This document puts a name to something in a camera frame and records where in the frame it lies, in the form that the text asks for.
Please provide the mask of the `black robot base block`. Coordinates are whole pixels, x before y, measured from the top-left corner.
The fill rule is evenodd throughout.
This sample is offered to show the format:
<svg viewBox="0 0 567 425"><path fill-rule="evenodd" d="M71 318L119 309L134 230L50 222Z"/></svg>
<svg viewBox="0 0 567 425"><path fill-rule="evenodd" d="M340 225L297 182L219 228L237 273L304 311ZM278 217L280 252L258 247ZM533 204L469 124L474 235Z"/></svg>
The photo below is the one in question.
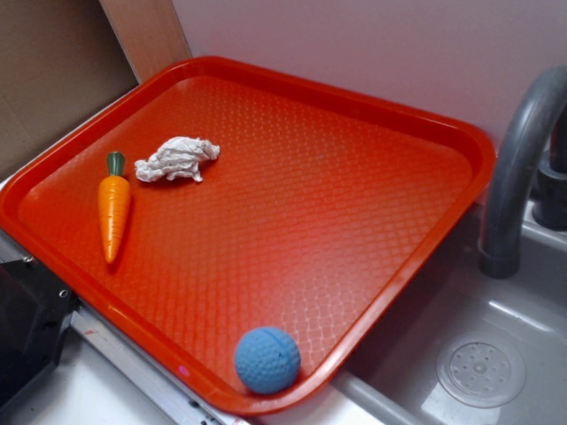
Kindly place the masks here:
<svg viewBox="0 0 567 425"><path fill-rule="evenodd" d="M76 295L33 257L1 265L1 409L58 366Z"/></svg>

